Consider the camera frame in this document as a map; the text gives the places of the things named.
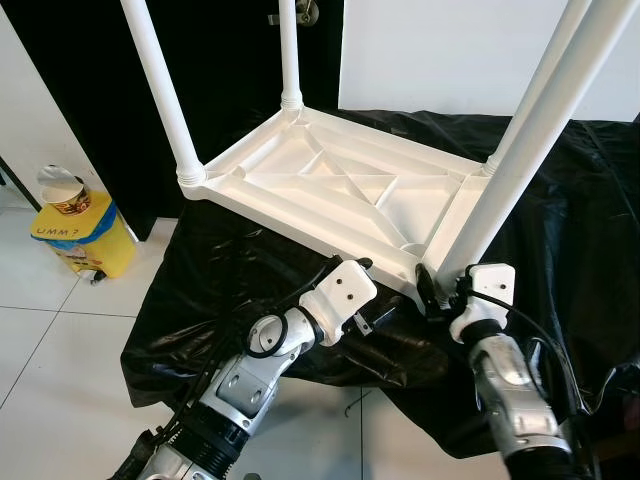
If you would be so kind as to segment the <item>white plastic table top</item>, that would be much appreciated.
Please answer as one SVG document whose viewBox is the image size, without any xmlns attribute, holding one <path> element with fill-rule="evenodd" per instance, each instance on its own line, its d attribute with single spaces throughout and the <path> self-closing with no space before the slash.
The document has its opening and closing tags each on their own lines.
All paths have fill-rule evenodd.
<svg viewBox="0 0 640 480">
<path fill-rule="evenodd" d="M 445 257 L 492 183 L 483 165 L 311 108 L 276 111 L 201 163 L 175 151 L 183 195 L 209 200 L 419 300 L 417 268 Z"/>
</svg>

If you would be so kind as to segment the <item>black plastic table cover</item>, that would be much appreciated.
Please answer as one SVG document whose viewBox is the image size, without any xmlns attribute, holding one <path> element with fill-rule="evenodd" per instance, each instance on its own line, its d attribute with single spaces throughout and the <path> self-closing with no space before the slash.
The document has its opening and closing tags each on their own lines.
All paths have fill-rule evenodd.
<svg viewBox="0 0 640 480">
<path fill-rule="evenodd" d="M 593 412 L 573 424 L 599 447 L 621 433 L 618 399 L 639 394 L 639 168 L 635 122 L 564 128 L 484 253 L 517 273 L 518 310 L 562 343 Z M 207 200 L 189 201 L 120 353 L 133 406 L 177 406 L 232 335 L 297 296 L 325 257 Z M 308 352 L 291 378 L 383 390 L 457 458 L 494 451 L 470 371 L 444 323 L 411 300 L 370 335 Z"/>
</svg>

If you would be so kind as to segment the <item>black door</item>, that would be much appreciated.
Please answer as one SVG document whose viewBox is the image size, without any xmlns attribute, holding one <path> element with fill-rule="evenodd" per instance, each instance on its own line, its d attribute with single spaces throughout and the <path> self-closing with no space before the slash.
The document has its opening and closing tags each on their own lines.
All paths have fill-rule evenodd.
<svg viewBox="0 0 640 480">
<path fill-rule="evenodd" d="M 282 102 L 278 0 L 146 0 L 198 160 Z M 186 197 L 120 0 L 0 0 L 128 227 L 150 237 Z"/>
</svg>

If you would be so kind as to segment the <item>yellow blue cardboard box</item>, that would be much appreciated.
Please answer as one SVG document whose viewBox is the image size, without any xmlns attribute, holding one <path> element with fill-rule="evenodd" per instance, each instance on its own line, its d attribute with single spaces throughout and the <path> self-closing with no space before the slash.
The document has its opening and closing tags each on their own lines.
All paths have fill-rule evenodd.
<svg viewBox="0 0 640 480">
<path fill-rule="evenodd" d="M 118 205 L 102 191 L 91 191 L 90 206 L 77 215 L 44 207 L 32 221 L 29 234 L 44 242 L 74 273 L 96 270 L 119 278 L 136 253 L 136 242 Z"/>
</svg>

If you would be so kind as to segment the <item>instant noodle cup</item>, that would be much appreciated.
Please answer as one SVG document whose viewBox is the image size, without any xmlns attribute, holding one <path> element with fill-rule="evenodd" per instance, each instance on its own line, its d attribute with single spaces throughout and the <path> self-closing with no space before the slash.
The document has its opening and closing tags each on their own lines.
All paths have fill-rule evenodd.
<svg viewBox="0 0 640 480">
<path fill-rule="evenodd" d="M 90 188 L 63 166 L 44 166 L 37 174 L 37 183 L 41 188 L 41 200 L 61 215 L 79 215 L 92 206 Z"/>
</svg>

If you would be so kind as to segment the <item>thin black rod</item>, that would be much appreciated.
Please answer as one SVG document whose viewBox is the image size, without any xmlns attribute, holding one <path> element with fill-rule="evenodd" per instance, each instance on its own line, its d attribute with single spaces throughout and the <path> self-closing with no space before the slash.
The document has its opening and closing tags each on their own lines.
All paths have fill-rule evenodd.
<svg viewBox="0 0 640 480">
<path fill-rule="evenodd" d="M 40 210 L 40 202 L 38 202 L 37 198 L 28 191 L 26 184 L 24 184 L 22 180 L 20 180 L 17 173 L 15 173 L 15 170 L 12 168 L 12 166 L 10 166 L 8 161 L 6 161 L 3 156 L 0 156 L 0 170 L 3 170 L 6 182 L 12 184 L 12 186 L 17 189 L 24 200 L 26 200 L 27 204 L 31 206 L 33 210 Z"/>
</svg>

